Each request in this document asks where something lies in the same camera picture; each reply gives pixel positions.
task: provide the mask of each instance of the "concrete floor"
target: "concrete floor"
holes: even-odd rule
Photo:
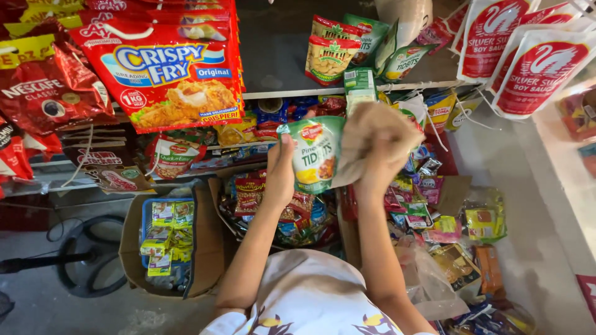
[[[106,198],[97,189],[71,192],[55,203],[92,202]],[[114,214],[122,217],[130,200],[60,210],[63,219]],[[78,224],[66,220],[65,229]],[[0,232],[0,260],[25,258],[56,250],[60,242],[48,242],[45,232]],[[58,237],[60,228],[51,235]],[[113,262],[105,280],[123,275],[119,260]],[[178,300],[150,296],[128,285],[104,297],[82,299],[61,286],[54,267],[0,275],[0,291],[16,302],[15,309],[0,324],[6,335],[186,335],[198,334],[209,322],[215,297]]]

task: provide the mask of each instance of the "printed shirt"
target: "printed shirt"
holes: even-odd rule
[[[267,260],[250,318],[226,313],[200,335],[403,335],[365,290],[360,272],[339,258],[307,249],[279,252]]]

